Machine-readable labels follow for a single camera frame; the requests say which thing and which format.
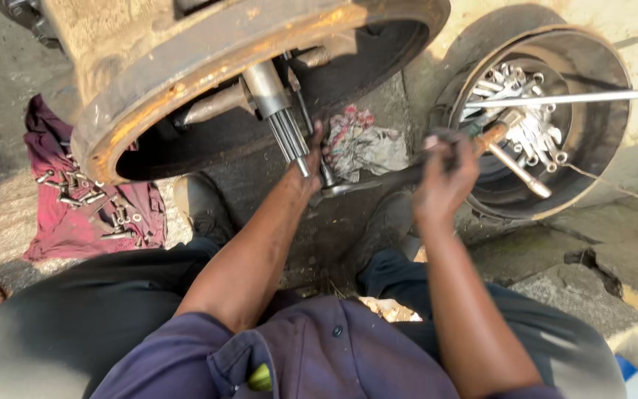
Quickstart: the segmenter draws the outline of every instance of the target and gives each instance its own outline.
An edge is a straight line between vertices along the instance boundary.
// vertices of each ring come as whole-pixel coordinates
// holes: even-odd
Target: navy blue shirt
[[[262,364],[270,369],[271,392],[247,385]],[[92,399],[221,397],[459,396],[434,359],[363,304],[316,297],[235,335],[208,314],[174,317],[120,360]],[[492,398],[562,396],[533,386]]]

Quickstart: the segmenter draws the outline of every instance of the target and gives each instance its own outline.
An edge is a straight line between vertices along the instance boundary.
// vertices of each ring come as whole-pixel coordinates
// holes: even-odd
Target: concrete ground
[[[419,147],[430,108],[460,67],[483,58],[496,46],[524,31],[541,25],[561,23],[585,26],[615,43],[630,71],[634,87],[638,88],[638,2],[463,0],[452,2],[452,13],[444,31],[418,59],[404,69],[402,75],[396,75],[358,103],[377,115],[379,126],[402,129],[412,138],[415,147]],[[36,185],[31,181],[28,156],[21,139],[25,132],[24,108],[31,96],[40,92],[42,85],[50,77],[63,73],[68,68],[69,63],[63,54],[43,48],[29,32],[0,15],[0,284],[14,290],[75,262],[49,260],[30,264],[18,259],[28,247],[36,228]],[[252,193],[238,196],[231,204],[234,216],[240,222],[252,215],[261,197],[282,173],[281,163],[273,161],[279,159],[279,151],[274,147],[268,151],[207,170],[217,179],[222,190]],[[261,169],[265,172],[265,177],[262,180],[240,178],[243,174],[238,173],[239,170],[250,168]],[[632,105],[622,147],[604,177],[638,192],[638,102]],[[173,179],[158,182],[168,209],[167,247],[190,238],[190,231],[170,202],[172,183]],[[350,247],[352,240],[360,235],[363,222],[372,213],[380,196],[380,192],[364,192],[350,201],[327,201],[307,212],[291,250],[285,283],[292,286],[293,281],[325,277],[320,267],[337,259]],[[579,206],[602,204],[621,196],[607,187],[597,187]],[[492,239],[510,227],[476,219],[467,207],[459,210],[457,231],[470,243]],[[522,241],[511,241],[508,250],[494,249],[490,246],[493,243],[472,247],[477,263],[488,265],[482,268],[484,276],[504,285],[517,284],[528,278],[542,283],[540,276],[558,276],[558,270],[571,267],[568,266],[570,263],[563,266],[563,254],[554,252],[551,246],[565,246],[567,251],[584,250],[592,246],[593,242],[598,242],[597,245],[609,245],[611,250],[616,250],[620,242],[628,242],[608,242],[600,238],[590,242],[563,232],[571,231],[571,227],[558,228],[555,224],[537,229],[545,234],[538,245],[548,247],[542,252],[526,250],[530,248],[528,245],[533,244],[527,241],[534,240],[534,236],[528,236],[527,231],[515,233],[521,234]],[[322,243],[322,237],[334,238],[333,241],[326,239]],[[322,249],[329,246],[332,250]],[[505,260],[501,263],[495,261],[495,253],[518,254],[518,259],[510,261],[510,264],[518,265],[520,269],[514,271],[506,267],[509,262]],[[606,259],[606,256],[601,255],[598,259]],[[631,284],[638,289],[638,270],[625,268],[622,276],[623,279],[631,278]],[[599,290],[597,284],[591,286]]]

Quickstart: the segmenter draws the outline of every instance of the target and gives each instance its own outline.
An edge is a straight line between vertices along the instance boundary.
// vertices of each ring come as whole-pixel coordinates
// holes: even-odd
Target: red cloth
[[[45,175],[46,170],[53,170],[53,182],[59,182],[58,171],[74,170],[73,162],[65,157],[66,151],[61,141],[70,141],[73,127],[66,125],[44,104],[40,95],[34,96],[28,104],[25,118],[28,133],[23,137],[31,159],[31,170],[34,177]],[[89,188],[79,186],[70,193],[72,198],[79,198]],[[132,183],[120,186],[105,185],[103,190],[108,195],[123,195],[142,215],[141,222],[131,222],[126,229],[133,230],[142,240],[142,248],[159,248],[164,246],[167,237],[167,221],[164,214],[164,202],[159,190],[152,183]],[[88,217],[106,198],[76,210],[70,205],[56,202],[59,190],[47,185],[38,185],[38,232],[31,241],[23,258],[30,261],[48,258],[88,259],[103,253],[136,249],[137,239],[101,240],[99,237],[107,233],[100,226],[88,222]],[[100,214],[102,219],[111,224],[110,216],[115,207],[108,202]]]

